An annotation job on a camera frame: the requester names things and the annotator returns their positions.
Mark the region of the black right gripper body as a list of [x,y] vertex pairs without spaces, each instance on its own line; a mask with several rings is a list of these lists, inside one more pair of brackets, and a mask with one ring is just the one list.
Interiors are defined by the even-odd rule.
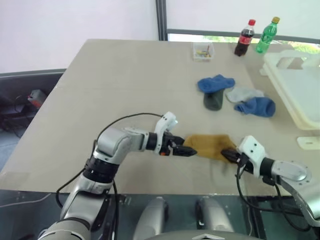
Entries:
[[235,154],[236,163],[239,168],[243,168],[247,165],[248,156],[245,153],[236,153]]

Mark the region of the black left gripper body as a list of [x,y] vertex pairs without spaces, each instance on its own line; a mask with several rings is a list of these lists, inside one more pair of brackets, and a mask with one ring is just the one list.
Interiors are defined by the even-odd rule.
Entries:
[[162,155],[169,156],[171,150],[174,151],[176,147],[176,137],[169,132],[165,132],[162,137]]

